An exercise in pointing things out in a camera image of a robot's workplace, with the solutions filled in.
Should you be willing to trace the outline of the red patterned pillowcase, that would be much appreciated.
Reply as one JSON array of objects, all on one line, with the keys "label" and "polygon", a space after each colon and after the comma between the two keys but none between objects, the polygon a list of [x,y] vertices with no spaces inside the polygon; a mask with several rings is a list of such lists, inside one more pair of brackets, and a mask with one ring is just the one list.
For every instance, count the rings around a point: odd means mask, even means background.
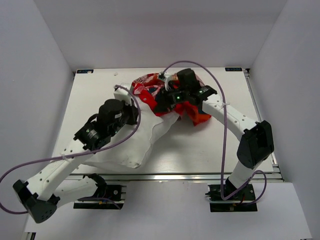
[{"label": "red patterned pillowcase", "polygon": [[171,109],[166,108],[157,112],[156,107],[159,105],[157,100],[160,97],[160,91],[165,88],[165,82],[159,79],[158,73],[143,75],[135,79],[131,83],[131,86],[133,87],[133,94],[138,96],[143,103],[147,104],[157,117],[162,117],[170,112],[175,112],[180,116],[186,113],[194,126],[205,123],[211,118],[209,114],[204,113],[189,102],[179,103]]}]

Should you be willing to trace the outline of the white pillow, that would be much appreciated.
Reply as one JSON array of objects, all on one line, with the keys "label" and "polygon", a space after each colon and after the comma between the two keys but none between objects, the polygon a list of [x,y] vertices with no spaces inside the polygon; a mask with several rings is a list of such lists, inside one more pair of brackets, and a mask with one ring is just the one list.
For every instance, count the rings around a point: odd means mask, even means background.
[{"label": "white pillow", "polygon": [[141,111],[137,131],[128,140],[111,149],[96,153],[83,164],[112,172],[129,172],[149,159],[154,143],[165,135],[178,120],[175,111],[156,116],[148,104],[135,97]]}]

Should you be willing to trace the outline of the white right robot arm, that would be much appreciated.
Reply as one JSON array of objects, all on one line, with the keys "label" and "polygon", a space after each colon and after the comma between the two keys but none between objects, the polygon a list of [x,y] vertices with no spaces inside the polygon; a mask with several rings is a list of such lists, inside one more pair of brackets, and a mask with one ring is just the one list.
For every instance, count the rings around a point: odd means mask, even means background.
[{"label": "white right robot arm", "polygon": [[172,75],[161,72],[158,79],[164,86],[156,99],[156,113],[165,113],[179,104],[189,103],[223,124],[239,140],[236,152],[238,162],[225,181],[226,195],[236,200],[244,193],[244,187],[261,162],[274,152],[272,127],[269,122],[258,122],[226,104],[219,93],[197,80],[195,72],[186,68]]}]

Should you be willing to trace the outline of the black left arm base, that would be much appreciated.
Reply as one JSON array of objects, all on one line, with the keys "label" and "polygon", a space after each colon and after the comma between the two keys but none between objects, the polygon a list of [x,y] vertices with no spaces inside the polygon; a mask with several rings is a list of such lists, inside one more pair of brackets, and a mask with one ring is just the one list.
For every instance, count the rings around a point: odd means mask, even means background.
[{"label": "black left arm base", "polygon": [[77,200],[73,208],[77,210],[121,210],[126,199],[127,186],[108,184],[104,193],[99,193],[89,200]]}]

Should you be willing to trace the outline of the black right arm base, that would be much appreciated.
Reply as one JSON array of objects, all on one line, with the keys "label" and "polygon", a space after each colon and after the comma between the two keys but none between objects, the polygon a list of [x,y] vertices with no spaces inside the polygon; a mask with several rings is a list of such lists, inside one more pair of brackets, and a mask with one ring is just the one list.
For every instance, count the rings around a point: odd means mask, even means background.
[{"label": "black right arm base", "polygon": [[248,184],[227,200],[221,198],[221,186],[219,184],[211,184],[208,186],[208,192],[205,197],[209,201],[212,213],[249,213],[258,211],[257,204],[254,202],[256,195],[252,184]]}]

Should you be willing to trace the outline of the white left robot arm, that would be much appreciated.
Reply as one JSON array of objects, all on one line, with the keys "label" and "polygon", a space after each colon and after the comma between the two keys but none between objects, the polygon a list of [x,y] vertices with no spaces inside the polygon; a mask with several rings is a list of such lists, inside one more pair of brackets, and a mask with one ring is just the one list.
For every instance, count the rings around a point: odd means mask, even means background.
[{"label": "white left robot arm", "polygon": [[61,183],[79,165],[107,147],[111,138],[124,126],[138,127],[140,121],[141,110],[136,99],[108,99],[99,107],[98,113],[92,115],[75,133],[57,160],[52,160],[28,180],[17,180],[13,189],[33,220],[40,224],[59,207],[80,199],[104,199],[107,183],[96,173],[84,175],[69,187],[62,187]]}]

